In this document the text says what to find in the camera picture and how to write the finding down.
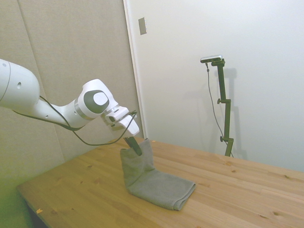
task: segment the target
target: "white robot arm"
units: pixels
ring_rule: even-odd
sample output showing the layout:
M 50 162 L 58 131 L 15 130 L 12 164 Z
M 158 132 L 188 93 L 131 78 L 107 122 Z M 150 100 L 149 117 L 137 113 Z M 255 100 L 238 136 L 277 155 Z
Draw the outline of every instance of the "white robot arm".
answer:
M 139 127 L 126 107 L 121 107 L 105 84 L 94 79 L 83 85 L 79 97 L 65 106 L 52 106 L 64 116 L 69 125 L 49 103 L 40 100 L 37 78 L 26 68 L 0 59 L 0 106 L 18 114 L 59 124 L 77 131 L 91 120 L 102 115 L 111 126 L 127 128 L 135 136 Z

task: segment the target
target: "folded towel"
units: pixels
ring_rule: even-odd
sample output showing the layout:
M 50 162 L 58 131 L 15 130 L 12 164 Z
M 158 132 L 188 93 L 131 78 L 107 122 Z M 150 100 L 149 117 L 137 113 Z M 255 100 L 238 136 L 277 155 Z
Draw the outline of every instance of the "folded towel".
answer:
M 195 189 L 195 183 L 156 170 L 150 140 L 139 144 L 142 155 L 134 149 L 122 149 L 124 183 L 128 191 L 141 199 L 170 210 L 180 210 Z

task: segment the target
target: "black cable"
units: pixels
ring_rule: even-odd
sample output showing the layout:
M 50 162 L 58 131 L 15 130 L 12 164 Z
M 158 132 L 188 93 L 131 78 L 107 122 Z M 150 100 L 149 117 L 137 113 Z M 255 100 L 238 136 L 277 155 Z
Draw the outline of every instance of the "black cable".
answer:
M 219 123 L 218 123 L 218 119 L 217 119 L 217 117 L 216 117 L 216 115 L 215 115 L 215 111 L 214 111 L 214 104 L 213 104 L 213 99 L 212 99 L 212 95 L 211 95 L 211 90 L 210 90 L 210 77 L 209 77 L 209 68 L 208 68 L 208 63 L 205 63 L 206 64 L 206 67 L 207 67 L 207 73 L 208 73 L 208 89 L 209 89 L 209 94 L 210 94 L 210 98 L 211 98 L 211 104 L 212 104 L 212 110 L 213 110 L 213 115 L 214 115 L 214 118 L 215 118 L 215 121 L 217 122 L 217 125 L 218 125 L 218 128 L 219 128 L 219 130 L 220 130 L 220 133 L 222 134 L 222 137 L 224 138 L 224 134 L 223 134 L 223 132 L 222 132 L 222 129 L 220 128 L 220 126 L 219 126 Z
M 63 118 L 63 120 L 66 122 L 66 124 L 71 128 L 71 125 L 68 123 L 68 121 L 66 120 L 66 118 L 65 118 L 59 111 L 57 111 L 57 109 L 54 108 L 53 105 L 52 105 L 50 102 L 48 102 L 48 101 L 47 101 L 44 97 L 42 97 L 42 96 L 40 96 L 40 98 L 43 99 L 43 100 L 44 100 L 44 101 L 45 101 L 45 102 L 46 102 L 46 103 L 47 103 L 47 104 L 48 104 L 56 113 L 58 113 L 58 114 Z M 76 132 L 75 132 L 74 130 L 72 130 L 72 132 L 74 133 L 74 135 L 76 135 L 76 137 L 77 137 L 80 141 L 82 141 L 82 142 L 83 142 L 84 144 L 86 144 L 86 145 L 89 145 L 89 146 L 104 146 L 104 145 L 111 145 L 111 144 L 114 144 L 114 143 L 118 142 L 118 141 L 123 137 L 124 133 L 128 130 L 128 128 L 129 128 L 131 122 L 133 121 L 133 119 L 135 118 L 136 114 L 137 114 L 136 111 L 133 111 L 132 113 L 130 113 L 130 115 L 133 115 L 131 121 L 129 122 L 128 126 L 126 127 L 126 129 L 125 129 L 125 131 L 122 133 L 122 135 L 121 135 L 117 140 L 115 140 L 114 142 L 108 142 L 108 143 L 102 143 L 102 144 L 90 144 L 90 143 L 85 142 L 82 138 L 80 138 L 80 136 L 79 136 L 78 134 L 76 134 Z

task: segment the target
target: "table surface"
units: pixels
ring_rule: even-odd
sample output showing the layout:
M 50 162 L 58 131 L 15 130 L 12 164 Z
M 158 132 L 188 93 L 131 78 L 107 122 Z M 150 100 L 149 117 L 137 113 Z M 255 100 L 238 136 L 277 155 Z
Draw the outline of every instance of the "table surface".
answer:
M 155 167 L 196 182 L 181 211 L 129 194 L 119 142 L 17 188 L 54 228 L 304 228 L 304 173 L 152 141 Z

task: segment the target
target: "black metal stand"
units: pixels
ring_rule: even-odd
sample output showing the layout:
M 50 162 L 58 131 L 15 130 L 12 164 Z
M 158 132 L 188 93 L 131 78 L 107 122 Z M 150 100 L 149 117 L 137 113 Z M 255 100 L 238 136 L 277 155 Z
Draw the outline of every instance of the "black metal stand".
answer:
M 231 111 L 231 100 L 226 99 L 226 91 L 225 91 L 225 80 L 224 80 L 224 70 L 223 67 L 225 65 L 225 60 L 221 59 L 220 61 L 215 61 L 211 63 L 212 66 L 218 67 L 218 82 L 219 82 L 219 91 L 220 91 L 220 99 L 218 99 L 218 104 L 225 104 L 225 128 L 224 128 L 224 138 L 221 136 L 220 141 L 227 142 L 225 156 L 230 157 L 233 139 L 229 138 L 229 130 L 230 130 L 230 111 Z

